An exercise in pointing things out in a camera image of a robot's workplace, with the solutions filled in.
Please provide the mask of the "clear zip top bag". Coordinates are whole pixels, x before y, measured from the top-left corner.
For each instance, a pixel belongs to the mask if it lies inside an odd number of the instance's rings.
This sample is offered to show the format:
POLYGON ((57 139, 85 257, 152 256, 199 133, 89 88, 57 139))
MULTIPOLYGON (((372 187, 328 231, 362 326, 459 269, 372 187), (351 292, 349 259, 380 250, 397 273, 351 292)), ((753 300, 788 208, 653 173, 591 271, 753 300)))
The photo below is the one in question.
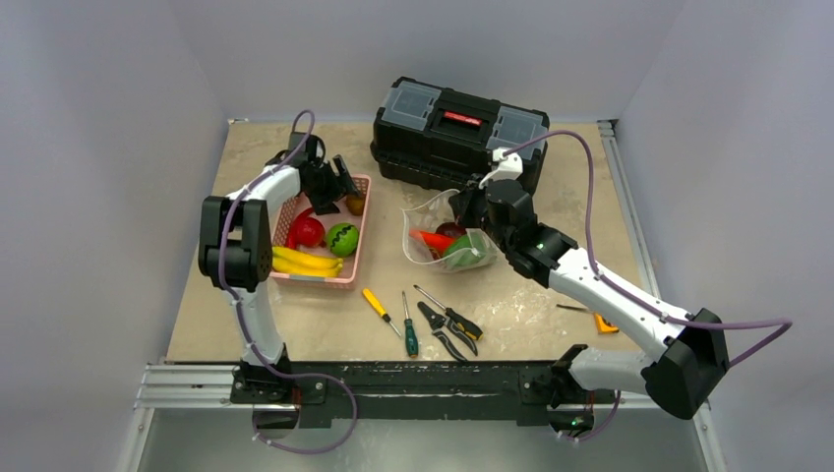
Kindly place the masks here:
POLYGON ((500 251, 482 230, 456 222, 450 199, 458 194, 457 190, 441 191, 419 206, 401 210, 401 249, 411 263, 453 273, 497 260, 500 251))

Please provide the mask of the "red toy pomegranate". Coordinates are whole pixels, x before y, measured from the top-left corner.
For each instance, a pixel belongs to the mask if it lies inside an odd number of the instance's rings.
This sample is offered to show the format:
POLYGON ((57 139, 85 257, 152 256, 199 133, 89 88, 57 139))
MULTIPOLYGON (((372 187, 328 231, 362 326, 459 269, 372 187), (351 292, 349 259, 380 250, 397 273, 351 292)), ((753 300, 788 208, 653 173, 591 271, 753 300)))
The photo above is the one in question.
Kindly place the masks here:
POLYGON ((457 239, 466 235, 467 230, 455 222, 444 222, 435 229, 435 233, 451 239, 457 239))

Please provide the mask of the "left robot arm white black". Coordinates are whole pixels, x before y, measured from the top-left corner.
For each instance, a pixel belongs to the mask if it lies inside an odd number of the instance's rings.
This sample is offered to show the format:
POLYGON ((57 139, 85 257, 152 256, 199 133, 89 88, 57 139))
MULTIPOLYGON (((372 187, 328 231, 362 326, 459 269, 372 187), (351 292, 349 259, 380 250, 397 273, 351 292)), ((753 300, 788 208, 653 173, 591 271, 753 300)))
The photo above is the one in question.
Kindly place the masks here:
POLYGON ((202 203, 198 267, 224 292, 235 313, 244 342, 240 382, 255 382, 256 391, 267 401, 287 398, 297 378, 280 364, 286 347, 268 300, 270 221, 299 195, 308 199, 314 213, 325 215, 336 213, 337 201, 357 192, 340 156, 328 159, 322 139, 294 131, 287 148, 251 182, 225 197, 209 196, 202 203))

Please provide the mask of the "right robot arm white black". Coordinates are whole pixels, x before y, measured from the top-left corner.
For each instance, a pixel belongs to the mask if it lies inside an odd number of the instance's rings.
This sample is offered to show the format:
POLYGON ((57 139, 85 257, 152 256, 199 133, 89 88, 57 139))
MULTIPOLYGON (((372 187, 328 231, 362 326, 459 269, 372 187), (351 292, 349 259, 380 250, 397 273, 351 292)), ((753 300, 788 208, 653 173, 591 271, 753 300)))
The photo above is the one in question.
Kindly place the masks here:
POLYGON ((587 390, 643 394, 689 420, 731 367, 724 325, 712 311, 692 314, 599 265, 589 250, 539 221, 531 196, 514 180, 467 188, 449 200, 455 221, 480 229, 521 276, 579 302, 617 326, 634 352, 570 349, 552 374, 555 393, 587 390))

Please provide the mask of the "green toy melon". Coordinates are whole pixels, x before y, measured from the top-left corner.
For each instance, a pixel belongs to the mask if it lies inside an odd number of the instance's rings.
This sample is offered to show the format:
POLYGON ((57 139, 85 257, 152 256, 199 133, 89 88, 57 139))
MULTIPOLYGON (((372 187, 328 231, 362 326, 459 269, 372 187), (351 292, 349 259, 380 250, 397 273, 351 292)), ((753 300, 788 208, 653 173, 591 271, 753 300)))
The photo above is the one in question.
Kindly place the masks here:
POLYGON ((324 242, 328 250, 339 258, 351 256, 358 248, 360 231, 351 223, 343 222, 332 226, 324 242))

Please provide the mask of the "orange toy carrot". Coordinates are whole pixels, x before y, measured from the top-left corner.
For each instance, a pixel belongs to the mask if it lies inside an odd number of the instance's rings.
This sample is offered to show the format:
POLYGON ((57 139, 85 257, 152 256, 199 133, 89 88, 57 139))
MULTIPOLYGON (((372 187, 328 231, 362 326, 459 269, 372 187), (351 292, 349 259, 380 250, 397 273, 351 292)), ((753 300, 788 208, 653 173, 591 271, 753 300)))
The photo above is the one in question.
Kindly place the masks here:
POLYGON ((408 235, 415 241, 422 242, 429 249, 435 260, 441 259, 446 250, 455 242, 454 238, 444 234, 430 233, 416 229, 411 229, 408 235))

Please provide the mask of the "pink plastic basket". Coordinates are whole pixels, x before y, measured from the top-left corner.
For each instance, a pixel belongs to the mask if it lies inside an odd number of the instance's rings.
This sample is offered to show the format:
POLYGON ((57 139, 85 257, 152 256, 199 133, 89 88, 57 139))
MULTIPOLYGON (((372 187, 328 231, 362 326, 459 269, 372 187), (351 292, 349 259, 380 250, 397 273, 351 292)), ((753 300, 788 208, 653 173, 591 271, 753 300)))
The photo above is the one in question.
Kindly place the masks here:
MULTIPOLYGON (((339 208, 339 213, 325 215, 316 215, 313 213, 311 214, 311 217, 314 217, 321 222, 324 225, 325 230, 329 230, 337 223, 344 222, 354 224, 360 233, 364 231, 368 216, 370 215, 370 211, 368 209, 362 215, 353 215, 349 212, 344 200, 338 201, 336 206, 339 208)), ((284 245, 289 235, 292 222, 308 207, 310 207, 309 199, 303 194, 299 194, 296 197, 285 201, 279 207, 274 216, 270 218, 273 245, 284 245)), ((363 251, 363 238, 363 235, 359 236, 357 249, 351 256, 344 259, 344 266, 338 277, 311 277, 287 274, 280 271, 273 271, 269 276, 278 285, 350 290, 354 287, 357 274, 360 270, 360 256, 363 251)))

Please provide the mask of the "orange toy fruit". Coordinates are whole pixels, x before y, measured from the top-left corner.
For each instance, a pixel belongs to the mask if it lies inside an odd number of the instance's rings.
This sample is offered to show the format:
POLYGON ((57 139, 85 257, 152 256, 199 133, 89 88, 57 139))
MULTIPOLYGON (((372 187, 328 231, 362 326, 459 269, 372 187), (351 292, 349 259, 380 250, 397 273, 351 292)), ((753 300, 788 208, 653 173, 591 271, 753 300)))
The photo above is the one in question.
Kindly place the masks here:
POLYGON ((354 216, 362 216, 365 212, 366 201, 362 195, 347 195, 345 206, 354 216))

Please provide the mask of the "green toy bell pepper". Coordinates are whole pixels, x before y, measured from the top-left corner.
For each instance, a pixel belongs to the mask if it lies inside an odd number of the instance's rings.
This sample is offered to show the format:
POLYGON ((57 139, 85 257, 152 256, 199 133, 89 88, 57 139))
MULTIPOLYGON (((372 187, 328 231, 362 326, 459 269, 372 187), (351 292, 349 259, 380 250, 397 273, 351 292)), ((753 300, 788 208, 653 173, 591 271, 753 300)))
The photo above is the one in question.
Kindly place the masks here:
POLYGON ((490 256, 490 249, 480 234, 467 233, 455 239, 443 256, 445 267, 467 269, 478 266, 490 256))

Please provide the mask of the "red toy bell pepper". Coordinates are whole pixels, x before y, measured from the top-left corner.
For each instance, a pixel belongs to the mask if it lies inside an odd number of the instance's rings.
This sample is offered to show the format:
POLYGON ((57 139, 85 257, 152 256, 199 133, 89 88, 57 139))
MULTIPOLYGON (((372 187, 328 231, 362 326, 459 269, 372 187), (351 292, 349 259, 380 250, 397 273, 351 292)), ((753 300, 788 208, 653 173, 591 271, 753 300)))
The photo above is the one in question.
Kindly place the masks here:
POLYGON ((304 217, 293 224, 292 243, 293 248, 298 246, 321 247, 324 243, 326 231, 324 225, 313 217, 304 217))

